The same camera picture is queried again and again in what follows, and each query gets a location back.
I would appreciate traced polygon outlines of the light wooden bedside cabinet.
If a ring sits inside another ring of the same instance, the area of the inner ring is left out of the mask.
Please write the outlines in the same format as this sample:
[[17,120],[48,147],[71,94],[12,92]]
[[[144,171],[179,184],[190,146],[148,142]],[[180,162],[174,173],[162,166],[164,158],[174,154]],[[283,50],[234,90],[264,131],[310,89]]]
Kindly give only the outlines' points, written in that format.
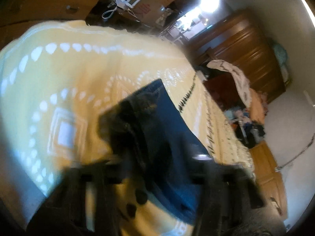
[[249,151],[253,158],[257,184],[268,201],[273,200],[277,203],[280,217],[286,220],[288,217],[286,190],[281,173],[276,171],[277,163],[269,146],[262,141]]

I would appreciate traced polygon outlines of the brown wooden dresser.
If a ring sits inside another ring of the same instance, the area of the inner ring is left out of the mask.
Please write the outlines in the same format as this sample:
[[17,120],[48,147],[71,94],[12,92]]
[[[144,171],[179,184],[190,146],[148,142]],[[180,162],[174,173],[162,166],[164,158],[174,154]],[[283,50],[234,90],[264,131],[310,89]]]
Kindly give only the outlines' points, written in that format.
[[84,20],[99,0],[1,0],[1,47],[43,21]]

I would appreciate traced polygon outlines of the white patterned draped cloth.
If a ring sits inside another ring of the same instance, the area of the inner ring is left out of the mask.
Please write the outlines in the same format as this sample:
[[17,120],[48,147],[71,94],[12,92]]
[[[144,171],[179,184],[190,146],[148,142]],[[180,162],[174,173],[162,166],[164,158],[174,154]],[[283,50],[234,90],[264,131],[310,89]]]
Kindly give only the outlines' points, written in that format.
[[238,91],[240,99],[242,100],[246,108],[250,107],[250,84],[248,78],[244,75],[241,69],[224,60],[212,60],[207,64],[207,68],[230,73],[233,77],[236,90]]

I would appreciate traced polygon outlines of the dark wooden wardrobe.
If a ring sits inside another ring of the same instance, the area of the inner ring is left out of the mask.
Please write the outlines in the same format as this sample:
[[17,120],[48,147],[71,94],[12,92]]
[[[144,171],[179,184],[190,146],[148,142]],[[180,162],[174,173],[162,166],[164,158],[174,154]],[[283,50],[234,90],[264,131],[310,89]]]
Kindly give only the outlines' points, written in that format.
[[218,59],[239,67],[252,89],[266,93],[268,103],[286,91],[273,49],[249,10],[238,10],[198,34],[185,52],[193,66]]

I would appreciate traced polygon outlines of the dark blue denim pants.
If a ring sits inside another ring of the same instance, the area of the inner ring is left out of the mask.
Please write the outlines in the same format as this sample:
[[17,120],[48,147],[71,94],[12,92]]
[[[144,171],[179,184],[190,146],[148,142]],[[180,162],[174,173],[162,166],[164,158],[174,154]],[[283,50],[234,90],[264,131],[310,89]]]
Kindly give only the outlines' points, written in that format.
[[99,137],[172,215],[193,224],[214,162],[157,79],[98,118]]

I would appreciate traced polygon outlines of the yellow patterned bedspread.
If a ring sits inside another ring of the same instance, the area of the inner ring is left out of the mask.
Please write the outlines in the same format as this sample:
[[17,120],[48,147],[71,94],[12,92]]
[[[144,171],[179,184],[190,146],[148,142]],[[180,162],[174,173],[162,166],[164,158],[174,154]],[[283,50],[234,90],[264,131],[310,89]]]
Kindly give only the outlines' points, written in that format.
[[[135,178],[97,132],[98,118],[160,79],[190,131],[214,162],[253,179],[252,158],[181,50],[157,37],[45,22],[1,50],[1,129],[6,145],[45,199],[67,168],[120,162],[113,186],[121,235],[193,235]],[[86,226],[94,231],[96,189],[86,186]]]

